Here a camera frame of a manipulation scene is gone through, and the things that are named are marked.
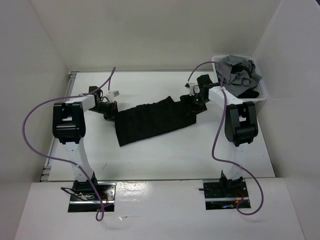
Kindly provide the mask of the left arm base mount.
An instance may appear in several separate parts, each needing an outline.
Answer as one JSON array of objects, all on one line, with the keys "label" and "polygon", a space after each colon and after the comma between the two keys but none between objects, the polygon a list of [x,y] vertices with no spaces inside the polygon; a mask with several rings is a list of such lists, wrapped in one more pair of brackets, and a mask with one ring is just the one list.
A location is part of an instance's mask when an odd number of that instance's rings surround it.
[{"label": "left arm base mount", "polygon": [[[105,212],[113,212],[116,198],[115,182],[98,182],[95,187],[104,204]],[[97,212],[101,209],[100,200],[89,182],[74,182],[72,187],[61,187],[69,195],[68,212],[86,213]]]}]

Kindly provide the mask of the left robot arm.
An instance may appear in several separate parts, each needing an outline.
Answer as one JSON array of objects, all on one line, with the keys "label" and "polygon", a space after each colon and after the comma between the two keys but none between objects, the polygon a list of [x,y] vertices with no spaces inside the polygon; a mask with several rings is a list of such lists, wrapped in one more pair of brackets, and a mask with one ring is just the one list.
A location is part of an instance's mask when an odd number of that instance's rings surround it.
[{"label": "left robot arm", "polygon": [[107,121],[114,121],[118,113],[116,101],[107,100],[97,86],[90,86],[89,93],[69,101],[53,105],[53,136],[63,145],[74,173],[73,189],[88,200],[93,200],[104,190],[98,184],[95,172],[91,168],[84,146],[86,134],[85,112],[91,111],[103,115]]}]

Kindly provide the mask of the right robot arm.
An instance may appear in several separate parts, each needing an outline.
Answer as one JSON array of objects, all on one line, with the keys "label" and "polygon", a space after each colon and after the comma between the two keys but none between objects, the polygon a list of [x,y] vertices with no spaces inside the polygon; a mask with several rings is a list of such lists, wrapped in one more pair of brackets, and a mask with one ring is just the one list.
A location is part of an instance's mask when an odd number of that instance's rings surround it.
[{"label": "right robot arm", "polygon": [[[243,181],[243,153],[258,135],[256,107],[252,101],[243,101],[232,95],[218,82],[212,82],[208,74],[197,78],[197,83],[187,82],[185,87],[189,93],[184,97],[187,113],[198,114],[207,109],[206,103],[213,102],[222,108],[221,121],[214,137],[211,155],[214,160],[226,163],[228,170],[222,170],[219,179],[219,192],[231,196],[241,187]],[[230,159],[220,159],[215,156],[218,138],[224,130],[224,135],[230,142]]]}]

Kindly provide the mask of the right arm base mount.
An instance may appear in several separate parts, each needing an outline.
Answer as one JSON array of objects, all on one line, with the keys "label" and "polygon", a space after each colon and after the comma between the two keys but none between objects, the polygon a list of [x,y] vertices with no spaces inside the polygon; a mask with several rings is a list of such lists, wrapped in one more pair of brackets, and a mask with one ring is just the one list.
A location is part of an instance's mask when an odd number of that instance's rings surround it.
[{"label": "right arm base mount", "polygon": [[206,210],[230,210],[236,209],[240,203],[239,209],[250,209],[250,199],[247,185],[244,180],[239,185],[226,189],[218,179],[204,180],[203,186],[198,189],[204,194]]}]

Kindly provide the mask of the black skirt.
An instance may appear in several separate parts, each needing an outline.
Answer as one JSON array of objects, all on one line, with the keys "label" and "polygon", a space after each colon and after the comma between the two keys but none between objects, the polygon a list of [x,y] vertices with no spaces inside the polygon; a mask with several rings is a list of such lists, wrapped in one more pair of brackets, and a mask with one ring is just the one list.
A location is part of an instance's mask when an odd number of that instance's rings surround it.
[{"label": "black skirt", "polygon": [[114,120],[118,144],[122,147],[189,127],[197,122],[197,117],[187,114],[182,102],[168,96],[156,103],[122,110]]}]

